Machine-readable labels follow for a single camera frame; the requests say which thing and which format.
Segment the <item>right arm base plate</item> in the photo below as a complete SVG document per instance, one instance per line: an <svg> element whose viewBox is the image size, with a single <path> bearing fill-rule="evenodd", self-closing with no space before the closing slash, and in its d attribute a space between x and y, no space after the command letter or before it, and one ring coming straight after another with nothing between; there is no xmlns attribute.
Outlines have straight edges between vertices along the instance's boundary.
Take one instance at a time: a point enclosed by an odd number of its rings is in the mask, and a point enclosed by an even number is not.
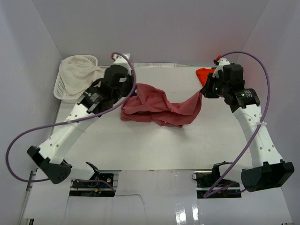
<svg viewBox="0 0 300 225"><path fill-rule="evenodd" d="M204 199L204 194L221 176L219 168L223 165L228 164L232 164L232 162L223 161L221 163L214 164L213 168L210 171L196 171L192 174L191 178L196 182L196 192L198 199ZM231 180L222 179L213 189L213 191L223 188L227 185L230 186L209 196L209 198L241 198L240 184Z"/></svg>

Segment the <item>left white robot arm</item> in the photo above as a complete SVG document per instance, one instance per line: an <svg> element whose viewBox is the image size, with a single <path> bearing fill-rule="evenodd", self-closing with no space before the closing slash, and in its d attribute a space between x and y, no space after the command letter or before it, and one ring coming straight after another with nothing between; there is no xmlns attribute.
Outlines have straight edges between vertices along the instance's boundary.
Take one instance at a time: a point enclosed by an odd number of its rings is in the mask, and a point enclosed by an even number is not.
<svg viewBox="0 0 300 225"><path fill-rule="evenodd" d="M121 98L134 93L132 70L122 65L111 65L78 98L64 125L39 146L30 146L27 154L53 184L66 178L80 179L88 187L99 182L98 170L77 170L65 160L65 156L85 130L100 118L105 111L114 110Z"/></svg>

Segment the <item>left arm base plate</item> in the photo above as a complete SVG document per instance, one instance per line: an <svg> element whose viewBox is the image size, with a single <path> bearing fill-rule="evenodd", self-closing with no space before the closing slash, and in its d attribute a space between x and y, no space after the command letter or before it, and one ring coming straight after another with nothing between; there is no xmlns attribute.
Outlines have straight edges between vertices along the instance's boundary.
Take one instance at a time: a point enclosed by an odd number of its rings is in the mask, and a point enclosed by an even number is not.
<svg viewBox="0 0 300 225"><path fill-rule="evenodd" d="M71 197L114 197L117 189L118 175L116 172L101 172L90 162L86 162L94 174L87 181L74 180L71 183Z"/></svg>

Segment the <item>pink t shirt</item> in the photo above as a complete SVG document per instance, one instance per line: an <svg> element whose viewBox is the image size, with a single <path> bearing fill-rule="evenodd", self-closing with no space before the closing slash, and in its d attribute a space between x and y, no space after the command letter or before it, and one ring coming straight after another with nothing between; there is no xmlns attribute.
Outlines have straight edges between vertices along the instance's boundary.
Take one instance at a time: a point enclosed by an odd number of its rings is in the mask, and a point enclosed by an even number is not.
<svg viewBox="0 0 300 225"><path fill-rule="evenodd" d="M202 107L199 91L184 102L171 103L160 89L143 83L136 87L136 95L121 107L120 119L123 121L155 122L159 126L180 128L191 124Z"/></svg>

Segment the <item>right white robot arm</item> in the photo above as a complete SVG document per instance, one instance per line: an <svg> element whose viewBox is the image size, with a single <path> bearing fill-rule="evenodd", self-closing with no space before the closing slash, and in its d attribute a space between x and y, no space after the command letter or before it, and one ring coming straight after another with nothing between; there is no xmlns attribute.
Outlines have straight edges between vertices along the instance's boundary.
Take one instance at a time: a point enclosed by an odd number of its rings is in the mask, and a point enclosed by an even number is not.
<svg viewBox="0 0 300 225"><path fill-rule="evenodd" d="M208 75L201 93L206 98L222 97L242 128L252 160L252 168L241 172L244 188L255 192L281 187L294 173L294 166L277 151L263 121L256 91L245 88L243 67L219 64Z"/></svg>

